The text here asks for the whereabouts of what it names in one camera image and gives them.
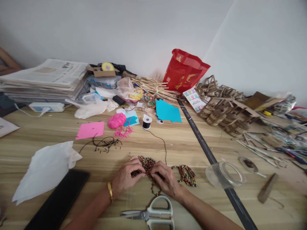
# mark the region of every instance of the white wall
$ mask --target white wall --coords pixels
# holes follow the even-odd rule
[[[291,90],[307,106],[307,1],[236,0],[203,61],[219,84]]]
[[[23,67],[110,61],[147,76],[171,51],[202,58],[233,0],[0,0],[0,46]]]

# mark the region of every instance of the red plastic bag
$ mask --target red plastic bag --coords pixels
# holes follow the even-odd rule
[[[180,49],[174,49],[172,54],[163,82],[168,82],[168,90],[183,93],[192,88],[210,66],[203,63],[199,57]]]

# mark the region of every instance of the scissors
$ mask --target scissors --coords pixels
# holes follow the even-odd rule
[[[160,199],[166,200],[169,207],[168,209],[153,209],[153,204]],[[170,219],[161,219],[160,215],[169,215]],[[128,219],[142,219],[145,220],[147,225],[149,226],[149,229],[152,230],[152,225],[154,224],[167,224],[171,226],[171,229],[175,229],[174,220],[172,218],[173,216],[173,208],[172,204],[170,203],[170,200],[163,195],[157,196],[153,199],[150,206],[147,208],[147,210],[144,211],[124,211],[121,212],[121,216],[128,218]]]

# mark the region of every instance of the pink yarn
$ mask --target pink yarn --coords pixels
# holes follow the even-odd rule
[[[126,116],[123,113],[114,114],[108,121],[108,126],[111,129],[116,129],[126,122]]]
[[[111,129],[116,129],[114,137],[117,137],[117,136],[119,138],[129,137],[128,134],[132,133],[132,128],[130,128],[129,126],[130,121],[128,122],[128,128],[125,131],[123,125],[126,122],[126,116],[123,113],[114,114],[108,121],[108,126]]]

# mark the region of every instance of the gold bracelet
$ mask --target gold bracelet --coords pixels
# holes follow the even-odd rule
[[[111,182],[108,182],[108,189],[109,189],[111,203],[113,203],[113,194],[112,194]]]

